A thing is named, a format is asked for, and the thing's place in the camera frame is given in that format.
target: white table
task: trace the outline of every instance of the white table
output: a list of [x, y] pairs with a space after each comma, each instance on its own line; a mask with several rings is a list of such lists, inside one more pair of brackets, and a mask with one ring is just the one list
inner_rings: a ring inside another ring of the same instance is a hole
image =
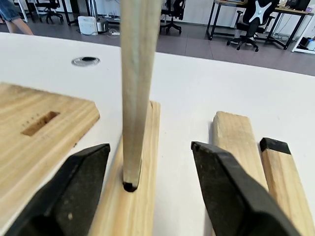
[[[80, 56], [101, 62], [73, 66]], [[95, 101], [101, 119], [70, 153], [110, 143], [112, 160], [122, 131], [119, 47], [0, 33], [0, 80]], [[154, 235], [210, 235], [190, 143], [209, 142], [216, 111], [248, 116], [257, 142], [271, 137], [289, 144], [315, 219], [314, 89], [315, 78], [307, 75], [156, 53], [151, 99], [161, 103], [161, 121]]]

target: wooden board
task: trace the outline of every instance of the wooden board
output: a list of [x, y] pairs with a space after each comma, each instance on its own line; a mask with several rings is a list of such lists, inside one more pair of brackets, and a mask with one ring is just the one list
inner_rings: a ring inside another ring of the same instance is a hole
[[0, 84], [0, 229], [98, 119], [91, 101]]
[[123, 187], [123, 141], [121, 140], [103, 196], [94, 216], [90, 236], [150, 236], [153, 229], [160, 105], [150, 101], [142, 149], [138, 189]]
[[213, 144], [231, 152], [247, 174], [268, 191], [250, 119], [217, 112], [213, 119], [213, 128]]
[[260, 144], [269, 193], [302, 236], [315, 236], [313, 218], [287, 144], [266, 138]]

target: wooden plank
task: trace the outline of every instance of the wooden plank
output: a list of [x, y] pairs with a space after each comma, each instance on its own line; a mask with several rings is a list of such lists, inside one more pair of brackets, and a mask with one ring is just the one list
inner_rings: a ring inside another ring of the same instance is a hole
[[0, 84], [0, 229], [98, 119], [91, 101]]
[[313, 218], [287, 143], [260, 141], [269, 193], [302, 236], [315, 236]]
[[139, 187], [124, 190], [123, 141], [113, 160], [90, 236], [150, 236], [153, 230], [160, 105], [150, 102], [146, 119]]
[[213, 119], [213, 128], [213, 144], [231, 152], [247, 174], [268, 191], [250, 119], [217, 112]]
[[139, 183], [161, 6], [159, 0], [121, 2], [124, 183], [128, 191], [134, 191]]

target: office chair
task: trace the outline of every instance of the office chair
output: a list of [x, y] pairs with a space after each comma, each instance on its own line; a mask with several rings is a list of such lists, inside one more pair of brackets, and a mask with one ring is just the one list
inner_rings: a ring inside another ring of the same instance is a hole
[[273, 18], [270, 14], [275, 10], [278, 2], [279, 0], [249, 0], [243, 16], [243, 22], [236, 24], [236, 29], [246, 31], [246, 36], [230, 39], [226, 44], [229, 45], [230, 42], [238, 43], [236, 50], [240, 50], [241, 46], [247, 43], [255, 48], [255, 52], [258, 52], [258, 46], [250, 38], [254, 37], [256, 32], [264, 33], [267, 30]]
[[169, 30], [173, 27], [179, 31], [179, 34], [182, 33], [182, 27], [174, 24], [174, 17], [175, 18], [178, 17], [180, 20], [183, 19], [185, 3], [186, 3], [186, 0], [175, 0], [173, 5], [172, 5], [171, 0], [166, 1], [167, 9], [162, 9], [161, 14], [162, 15], [168, 15], [168, 16], [172, 17], [172, 19], [171, 19], [171, 23], [159, 27], [160, 32], [161, 32], [162, 28], [166, 28], [166, 33], [169, 33]]
[[49, 2], [39, 2], [36, 0], [35, 3], [36, 7], [45, 7], [44, 12], [46, 12], [46, 23], [48, 23], [48, 19], [53, 23], [53, 20], [51, 19], [52, 16], [57, 16], [60, 19], [60, 23], [63, 22], [63, 16], [60, 13], [55, 12], [55, 10], [60, 7], [59, 0], [49, 0]]

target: rectangular hole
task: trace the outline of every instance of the rectangular hole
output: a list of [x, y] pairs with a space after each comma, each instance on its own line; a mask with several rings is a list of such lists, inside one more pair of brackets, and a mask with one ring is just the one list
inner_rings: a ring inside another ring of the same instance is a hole
[[35, 123], [31, 124], [28, 128], [22, 131], [22, 134], [27, 136], [33, 136], [38, 130], [48, 124], [53, 118], [59, 115], [59, 112], [49, 112], [46, 115], [39, 118]]

